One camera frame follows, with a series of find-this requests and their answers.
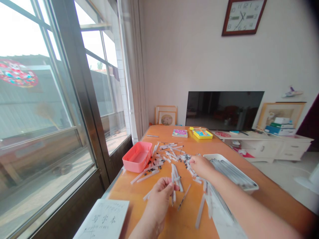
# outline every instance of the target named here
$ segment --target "white cabinet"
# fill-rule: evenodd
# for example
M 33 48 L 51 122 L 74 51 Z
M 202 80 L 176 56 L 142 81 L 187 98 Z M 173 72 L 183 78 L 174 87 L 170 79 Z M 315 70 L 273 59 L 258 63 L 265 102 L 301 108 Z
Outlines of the white cabinet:
M 283 138 L 283 146 L 275 155 L 275 159 L 300 161 L 304 152 L 309 148 L 312 139 L 296 135 L 295 138 Z
M 274 158 L 281 148 L 280 140 L 260 140 L 260 146 L 253 154 L 256 158 Z
M 242 149 L 245 149 L 250 155 L 255 157 L 245 158 L 250 162 L 266 161 L 272 163 L 275 159 L 299 161 L 313 140 L 299 135 L 288 137 L 269 136 L 255 132 L 248 132 L 248 135 L 225 133 L 228 133 L 231 137 L 218 135 L 215 135 L 215 137 L 220 138 L 228 145 L 232 144 L 232 140 L 238 140 Z

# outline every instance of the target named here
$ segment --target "decorative paper cutting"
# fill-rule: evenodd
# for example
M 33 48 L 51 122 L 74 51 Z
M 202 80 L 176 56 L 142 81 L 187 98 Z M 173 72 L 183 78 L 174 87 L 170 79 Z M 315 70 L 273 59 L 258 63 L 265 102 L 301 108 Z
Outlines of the decorative paper cutting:
M 222 136 L 222 137 L 231 137 L 230 134 L 224 133 L 224 132 L 215 132 L 214 134 L 218 135 L 218 136 Z
M 36 74 L 17 61 L 0 59 L 0 78 L 11 85 L 30 88 L 38 84 Z

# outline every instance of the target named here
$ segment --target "pen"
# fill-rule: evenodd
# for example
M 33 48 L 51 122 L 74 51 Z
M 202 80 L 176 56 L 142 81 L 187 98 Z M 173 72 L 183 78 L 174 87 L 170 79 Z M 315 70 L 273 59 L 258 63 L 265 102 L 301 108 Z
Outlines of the pen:
M 184 195 L 184 197 L 183 197 L 182 201 L 180 202 L 180 205 L 179 205 L 179 207 L 178 207 L 177 211 L 179 211 L 180 206 L 182 206 L 182 203 L 183 203 L 183 201 L 184 201 L 184 199 L 185 199 L 185 197 L 186 197 L 186 194 L 188 193 L 188 190 L 189 190 L 190 186 L 191 186 L 191 184 L 188 186 L 188 189 L 187 189 L 187 191 L 185 192 L 185 195 Z
M 247 134 L 247 133 L 244 133 L 244 132 L 242 132 L 242 131 L 240 131 L 240 133 L 243 133 L 243 134 L 245 134 L 245 135 L 249 136 L 249 134 Z

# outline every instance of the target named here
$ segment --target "stacked boxes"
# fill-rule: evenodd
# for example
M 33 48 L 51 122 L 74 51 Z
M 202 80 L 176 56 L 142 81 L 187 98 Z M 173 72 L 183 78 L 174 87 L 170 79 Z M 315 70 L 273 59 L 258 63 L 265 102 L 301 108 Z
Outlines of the stacked boxes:
M 294 136 L 296 129 L 289 118 L 276 117 L 273 123 L 266 126 L 265 132 L 277 136 Z

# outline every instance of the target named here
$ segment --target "wooden clock frame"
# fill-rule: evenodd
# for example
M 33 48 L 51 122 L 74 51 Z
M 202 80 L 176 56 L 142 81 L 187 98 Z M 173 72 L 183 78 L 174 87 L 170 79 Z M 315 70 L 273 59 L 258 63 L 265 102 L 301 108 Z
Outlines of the wooden clock frame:
M 229 20 L 229 15 L 230 15 L 230 10 L 231 10 L 231 8 L 232 8 L 232 4 L 233 4 L 234 2 L 249 2 L 249 1 L 254 1 L 254 0 L 229 0 L 228 6 L 227 6 L 227 11 L 226 11 L 226 16 L 225 16 L 225 21 L 224 21 L 224 26 L 223 26 L 223 32 L 222 32 L 222 36 L 223 36 L 223 37 L 226 37 L 226 36 L 238 36 L 238 35 L 252 35 L 252 34 L 256 34 L 257 29 L 258 29 L 258 26 L 259 26 L 259 22 L 260 22 L 260 19 L 261 19 L 262 15 L 263 15 L 264 8 L 265 8 L 265 5 L 266 5 L 267 0 L 264 0 L 262 9 L 261 9 L 260 14 L 259 14 L 259 17 L 258 17 L 258 21 L 257 21 L 257 24 L 256 24 L 256 28 L 255 28 L 254 30 L 230 31 L 230 32 L 227 32 L 227 31 L 226 31 L 226 29 L 227 29 L 227 24 L 228 24 L 228 20 Z

